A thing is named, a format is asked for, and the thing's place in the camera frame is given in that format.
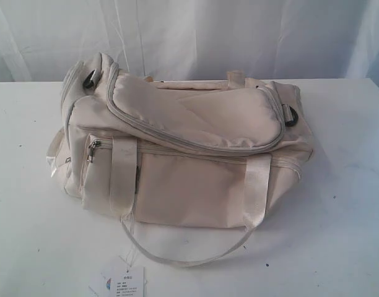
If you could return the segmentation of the white backdrop curtain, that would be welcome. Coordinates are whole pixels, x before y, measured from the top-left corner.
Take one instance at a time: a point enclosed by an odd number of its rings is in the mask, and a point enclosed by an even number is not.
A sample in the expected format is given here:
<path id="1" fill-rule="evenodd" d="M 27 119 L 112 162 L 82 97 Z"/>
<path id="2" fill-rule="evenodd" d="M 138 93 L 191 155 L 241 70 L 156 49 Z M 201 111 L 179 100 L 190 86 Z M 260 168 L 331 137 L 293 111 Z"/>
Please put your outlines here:
<path id="1" fill-rule="evenodd" d="M 0 1 L 0 82 L 60 81 L 99 52 L 156 79 L 379 85 L 379 1 Z"/>

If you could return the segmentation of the beige duffel bag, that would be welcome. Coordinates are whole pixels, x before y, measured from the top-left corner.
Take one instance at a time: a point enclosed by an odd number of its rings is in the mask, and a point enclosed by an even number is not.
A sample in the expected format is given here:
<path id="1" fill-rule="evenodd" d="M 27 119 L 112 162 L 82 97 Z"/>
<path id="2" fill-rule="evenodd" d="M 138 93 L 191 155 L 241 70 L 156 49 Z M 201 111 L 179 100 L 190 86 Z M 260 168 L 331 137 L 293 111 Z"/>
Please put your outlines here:
<path id="1" fill-rule="evenodd" d="M 242 246 L 300 181 L 313 136 L 296 85 L 246 77 L 155 81 L 107 54 L 61 89 L 51 175 L 93 212 L 195 228 L 244 228 Z"/>

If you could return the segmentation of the white paper hang tag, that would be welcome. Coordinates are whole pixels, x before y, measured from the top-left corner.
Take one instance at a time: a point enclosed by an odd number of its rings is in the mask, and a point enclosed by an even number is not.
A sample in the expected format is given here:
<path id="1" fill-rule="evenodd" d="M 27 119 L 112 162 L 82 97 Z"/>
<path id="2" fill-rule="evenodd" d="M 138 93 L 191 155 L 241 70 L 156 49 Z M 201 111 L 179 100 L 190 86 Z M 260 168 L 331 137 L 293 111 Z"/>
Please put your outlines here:
<path id="1" fill-rule="evenodd" d="M 144 287 L 144 267 L 123 267 L 100 272 L 87 288 L 91 296 L 145 296 Z"/>

